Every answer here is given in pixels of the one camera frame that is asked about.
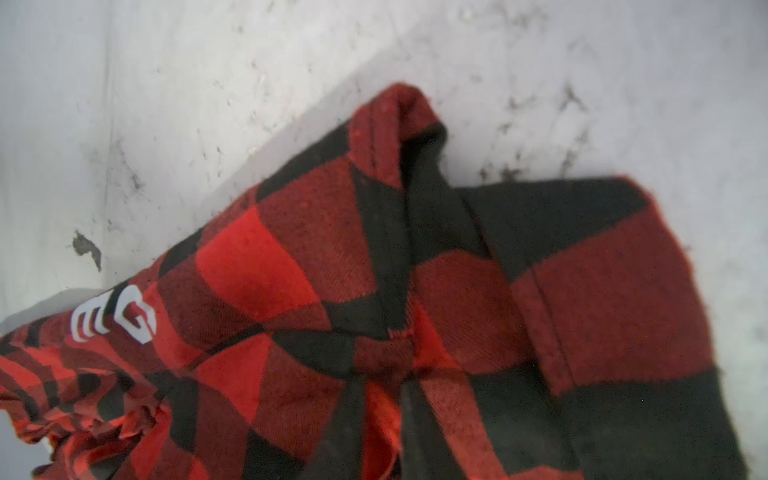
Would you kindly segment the red black plaid shirt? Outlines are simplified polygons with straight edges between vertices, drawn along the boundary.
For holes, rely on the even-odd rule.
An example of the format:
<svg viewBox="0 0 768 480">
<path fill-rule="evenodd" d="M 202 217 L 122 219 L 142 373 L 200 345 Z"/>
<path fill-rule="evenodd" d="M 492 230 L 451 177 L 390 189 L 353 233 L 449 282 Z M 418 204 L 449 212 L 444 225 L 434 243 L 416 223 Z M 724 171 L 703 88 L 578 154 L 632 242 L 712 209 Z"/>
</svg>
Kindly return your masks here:
<svg viewBox="0 0 768 480">
<path fill-rule="evenodd" d="M 626 178 L 454 188 L 396 84 L 136 276 L 1 340 L 37 479 L 743 479 Z"/>
</svg>

